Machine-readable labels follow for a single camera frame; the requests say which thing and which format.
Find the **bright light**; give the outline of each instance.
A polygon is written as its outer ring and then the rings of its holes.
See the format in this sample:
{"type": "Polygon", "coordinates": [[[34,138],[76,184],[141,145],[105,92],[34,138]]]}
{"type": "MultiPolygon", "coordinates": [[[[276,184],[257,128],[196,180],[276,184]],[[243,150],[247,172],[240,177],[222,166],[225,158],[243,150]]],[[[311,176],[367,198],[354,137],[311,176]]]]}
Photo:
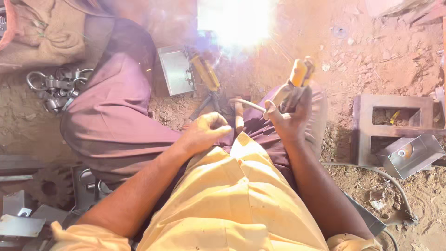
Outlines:
{"type": "Polygon", "coordinates": [[[277,0],[198,0],[198,30],[212,30],[222,46],[250,46],[269,37],[277,0]]]}

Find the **leg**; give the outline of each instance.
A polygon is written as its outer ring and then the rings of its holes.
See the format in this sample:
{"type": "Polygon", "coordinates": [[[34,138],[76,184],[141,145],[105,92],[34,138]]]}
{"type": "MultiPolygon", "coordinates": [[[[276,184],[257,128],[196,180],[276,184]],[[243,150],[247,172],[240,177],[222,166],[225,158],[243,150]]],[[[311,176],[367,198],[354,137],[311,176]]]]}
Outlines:
{"type": "Polygon", "coordinates": [[[156,56],[148,33],[117,20],[86,89],[65,111],[61,134],[93,174],[111,188],[131,177],[179,137],[147,116],[156,56]]]}
{"type": "MultiPolygon", "coordinates": [[[[258,105],[265,107],[264,102],[270,99],[278,88],[279,86],[271,90],[258,105]]],[[[305,129],[305,139],[307,146],[319,158],[326,126],[327,96],[318,84],[311,83],[311,88],[313,90],[312,114],[305,129]]],[[[283,174],[291,188],[297,192],[297,185],[293,172],[290,169],[289,158],[272,122],[270,120],[265,121],[263,114],[252,108],[246,109],[244,119],[244,131],[246,134],[267,151],[274,166],[283,174]]]]}

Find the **gear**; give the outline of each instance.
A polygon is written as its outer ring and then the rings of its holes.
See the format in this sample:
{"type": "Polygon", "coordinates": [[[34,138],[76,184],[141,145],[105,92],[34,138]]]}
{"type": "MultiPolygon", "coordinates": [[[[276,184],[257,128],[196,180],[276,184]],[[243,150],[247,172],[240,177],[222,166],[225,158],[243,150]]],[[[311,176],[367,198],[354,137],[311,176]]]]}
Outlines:
{"type": "Polygon", "coordinates": [[[27,187],[27,192],[37,201],[53,207],[64,207],[74,194],[71,168],[57,166],[40,169],[27,187]]]}

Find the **dusty floor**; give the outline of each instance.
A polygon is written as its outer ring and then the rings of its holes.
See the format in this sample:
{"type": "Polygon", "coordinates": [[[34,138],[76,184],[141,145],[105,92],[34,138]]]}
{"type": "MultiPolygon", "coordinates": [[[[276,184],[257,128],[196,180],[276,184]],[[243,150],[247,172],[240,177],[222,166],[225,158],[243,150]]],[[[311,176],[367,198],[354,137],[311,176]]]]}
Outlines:
{"type": "MultiPolygon", "coordinates": [[[[323,162],[350,159],[355,95],[429,96],[443,83],[441,56],[437,54],[443,50],[441,24],[409,27],[404,17],[372,19],[362,0],[281,1],[277,12],[273,33],[282,48],[273,41],[265,41],[249,56],[222,59],[216,66],[216,74],[223,88],[247,88],[253,101],[259,101],[289,76],[292,62],[284,54],[294,58],[314,57],[318,64],[314,79],[326,89],[329,101],[323,162]],[[333,31],[339,28],[346,33],[344,39],[334,35],[333,31]]],[[[166,44],[157,38],[154,37],[157,46],[166,44]]],[[[162,124],[177,130],[204,98],[206,88],[198,85],[195,94],[165,97],[159,65],[154,71],[156,81],[149,108],[162,124]]],[[[37,155],[47,162],[75,161],[59,134],[59,119],[41,108],[21,75],[3,76],[1,80],[0,153],[37,155]]],[[[327,167],[327,170],[342,190],[376,216],[392,217],[396,212],[393,205],[398,195],[390,188],[385,190],[386,206],[380,211],[368,203],[370,191],[387,186],[382,177],[354,167],[327,167]]],[[[420,224],[389,228],[400,250],[444,250],[445,172],[445,168],[436,167],[401,181],[420,224]]],[[[393,250],[386,234],[378,238],[385,250],[393,250]]]]}

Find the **yellow shirt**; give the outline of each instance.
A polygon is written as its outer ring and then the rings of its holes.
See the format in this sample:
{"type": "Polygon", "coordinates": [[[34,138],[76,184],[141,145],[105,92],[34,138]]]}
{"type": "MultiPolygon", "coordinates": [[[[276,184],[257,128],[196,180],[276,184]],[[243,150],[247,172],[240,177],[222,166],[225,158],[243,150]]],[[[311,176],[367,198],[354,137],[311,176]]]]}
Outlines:
{"type": "MultiPolygon", "coordinates": [[[[92,225],[62,230],[52,250],[130,250],[128,240],[92,225]]],[[[219,147],[195,156],[137,248],[158,250],[379,251],[374,239],[350,234],[325,241],[300,197],[266,151],[245,133],[231,154],[219,147]]]]}

